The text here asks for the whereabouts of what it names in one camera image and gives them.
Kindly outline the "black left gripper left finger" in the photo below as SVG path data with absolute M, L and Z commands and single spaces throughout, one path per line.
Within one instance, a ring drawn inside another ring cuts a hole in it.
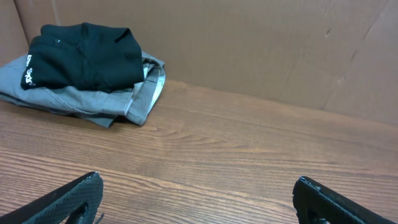
M 92 224 L 102 198 L 103 180 L 99 173 L 89 172 L 1 216 L 1 223 Z

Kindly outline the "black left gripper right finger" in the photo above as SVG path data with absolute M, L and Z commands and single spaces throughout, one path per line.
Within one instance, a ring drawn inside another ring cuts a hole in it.
M 306 176 L 292 193 L 300 224 L 395 224 Z

